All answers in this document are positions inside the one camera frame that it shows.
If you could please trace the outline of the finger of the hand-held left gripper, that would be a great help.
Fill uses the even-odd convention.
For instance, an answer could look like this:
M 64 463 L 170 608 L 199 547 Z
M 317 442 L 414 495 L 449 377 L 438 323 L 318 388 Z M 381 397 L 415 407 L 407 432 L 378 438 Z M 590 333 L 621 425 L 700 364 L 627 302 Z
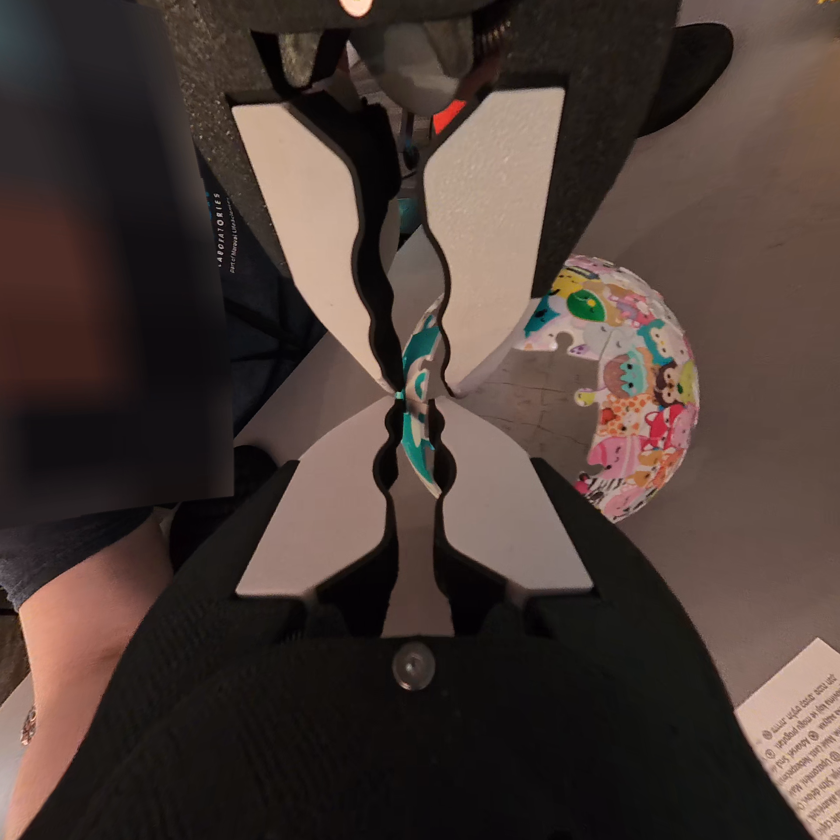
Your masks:
M 385 108 L 297 98 L 238 104 L 232 113 L 301 296 L 382 390 L 401 392 L 382 233 L 402 172 Z
M 494 90 L 460 111 L 423 167 L 425 227 L 444 266 L 441 375 L 454 397 L 493 372 L 534 313 L 563 87 Z

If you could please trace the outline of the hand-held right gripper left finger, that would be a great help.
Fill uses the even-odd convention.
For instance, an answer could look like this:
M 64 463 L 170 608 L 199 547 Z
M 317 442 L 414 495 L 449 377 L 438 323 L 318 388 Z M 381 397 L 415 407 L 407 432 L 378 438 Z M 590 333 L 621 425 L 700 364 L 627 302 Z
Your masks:
M 402 432 L 403 402 L 386 396 L 314 443 L 297 460 L 236 594 L 311 600 L 379 548 L 393 520 Z

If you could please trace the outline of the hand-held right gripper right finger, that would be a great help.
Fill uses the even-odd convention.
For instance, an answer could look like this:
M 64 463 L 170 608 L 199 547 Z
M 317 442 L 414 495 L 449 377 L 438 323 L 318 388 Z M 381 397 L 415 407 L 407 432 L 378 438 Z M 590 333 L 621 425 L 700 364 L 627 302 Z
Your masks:
M 442 491 L 445 539 L 498 575 L 512 601 L 581 595 L 594 587 L 527 454 L 513 439 L 456 401 L 440 397 L 437 455 L 455 478 Z

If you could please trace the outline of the teal white puzzle piece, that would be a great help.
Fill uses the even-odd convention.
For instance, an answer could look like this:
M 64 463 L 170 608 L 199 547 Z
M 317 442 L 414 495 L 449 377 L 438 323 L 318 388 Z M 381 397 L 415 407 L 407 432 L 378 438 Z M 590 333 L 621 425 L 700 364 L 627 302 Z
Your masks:
M 427 403 L 403 398 L 402 448 L 416 476 L 434 499 L 441 490 L 434 479 L 434 446 L 427 426 Z

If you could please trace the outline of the colourful puzzle ball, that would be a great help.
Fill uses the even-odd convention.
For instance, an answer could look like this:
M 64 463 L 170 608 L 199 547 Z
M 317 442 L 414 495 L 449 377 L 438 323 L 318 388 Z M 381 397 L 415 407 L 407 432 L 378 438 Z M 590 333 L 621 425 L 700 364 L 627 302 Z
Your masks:
M 605 518 L 620 522 L 646 506 L 673 477 L 700 411 L 695 356 L 676 315 L 631 270 L 572 255 L 512 348 L 567 354 L 596 364 L 595 385 L 574 402 L 597 407 L 588 466 L 574 488 Z

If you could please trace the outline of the person's right forearm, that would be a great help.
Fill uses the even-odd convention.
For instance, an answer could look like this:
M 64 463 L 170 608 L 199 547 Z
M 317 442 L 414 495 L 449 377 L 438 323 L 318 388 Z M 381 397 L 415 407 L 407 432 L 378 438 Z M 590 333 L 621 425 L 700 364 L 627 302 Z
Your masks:
M 35 734 L 17 772 L 5 838 L 25 833 L 65 775 L 130 640 L 172 577 L 167 543 L 152 514 L 19 607 Z

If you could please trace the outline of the person in dark shirt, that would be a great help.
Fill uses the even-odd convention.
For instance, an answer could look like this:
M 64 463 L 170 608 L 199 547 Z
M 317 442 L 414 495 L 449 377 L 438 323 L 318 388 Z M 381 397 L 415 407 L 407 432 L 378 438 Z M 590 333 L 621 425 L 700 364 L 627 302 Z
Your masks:
M 238 434 L 316 346 L 325 328 L 292 279 L 268 257 L 199 150 L 196 158 L 213 226 Z M 173 570 L 178 571 L 276 469 L 261 449 L 237 446 L 231 497 L 164 503 L 164 508 L 175 507 L 169 536 Z M 3 529 L 2 614 L 15 613 L 29 596 L 129 535 L 152 512 L 152 507 L 137 507 Z

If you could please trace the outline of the white instruction leaflet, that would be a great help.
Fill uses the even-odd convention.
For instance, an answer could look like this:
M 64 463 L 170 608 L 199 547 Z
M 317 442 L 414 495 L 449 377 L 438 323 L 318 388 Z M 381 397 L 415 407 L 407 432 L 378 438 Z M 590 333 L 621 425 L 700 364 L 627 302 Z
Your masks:
M 839 838 L 839 653 L 813 639 L 737 709 L 764 770 L 815 839 Z

